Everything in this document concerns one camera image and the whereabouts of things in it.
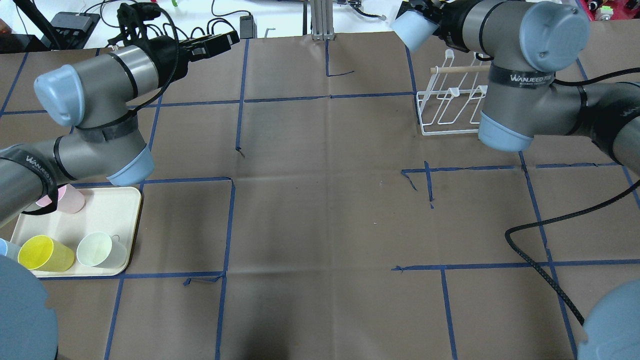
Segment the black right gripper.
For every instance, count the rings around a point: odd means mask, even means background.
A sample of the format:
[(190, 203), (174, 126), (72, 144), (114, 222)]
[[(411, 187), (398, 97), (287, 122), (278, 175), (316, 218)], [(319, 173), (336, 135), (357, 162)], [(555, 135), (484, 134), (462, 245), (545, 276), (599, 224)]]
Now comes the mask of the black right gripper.
[(445, 43), (464, 43), (467, 0), (411, 0), (410, 9), (426, 20), (426, 37), (435, 35)]

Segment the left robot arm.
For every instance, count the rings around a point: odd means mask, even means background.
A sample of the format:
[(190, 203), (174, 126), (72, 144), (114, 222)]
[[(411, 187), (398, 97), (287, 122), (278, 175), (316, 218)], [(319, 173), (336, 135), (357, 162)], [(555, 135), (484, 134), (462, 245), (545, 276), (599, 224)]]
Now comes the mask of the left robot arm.
[(1, 150), (1, 224), (19, 214), (58, 208), (59, 189), (103, 176), (114, 186), (146, 180), (154, 171), (150, 146), (128, 103), (160, 93), (186, 76), (190, 62), (210, 59), (240, 41), (235, 30), (176, 41), (167, 35), (126, 39), (125, 46), (38, 76), (43, 109), (73, 133)]

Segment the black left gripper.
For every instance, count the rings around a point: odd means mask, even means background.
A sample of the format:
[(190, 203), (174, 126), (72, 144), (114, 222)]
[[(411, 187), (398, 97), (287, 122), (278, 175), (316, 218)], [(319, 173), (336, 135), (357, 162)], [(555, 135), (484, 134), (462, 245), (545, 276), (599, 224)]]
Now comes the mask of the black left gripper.
[(199, 38), (185, 39), (176, 42), (170, 38), (169, 44), (176, 49), (169, 50), (170, 62), (198, 62), (211, 59), (230, 51), (234, 44), (240, 42), (238, 32), (208, 34)]

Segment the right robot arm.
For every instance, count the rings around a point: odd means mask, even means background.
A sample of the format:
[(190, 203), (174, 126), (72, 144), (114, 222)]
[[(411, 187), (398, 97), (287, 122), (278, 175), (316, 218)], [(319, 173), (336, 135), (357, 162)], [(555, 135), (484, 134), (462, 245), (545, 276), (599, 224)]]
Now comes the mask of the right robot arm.
[(436, 35), (452, 49), (487, 55), (478, 139), (503, 152), (535, 136), (588, 137), (613, 162), (639, 172), (639, 84), (556, 79), (586, 47), (590, 21), (549, 1), (410, 0), (391, 28), (410, 51)]

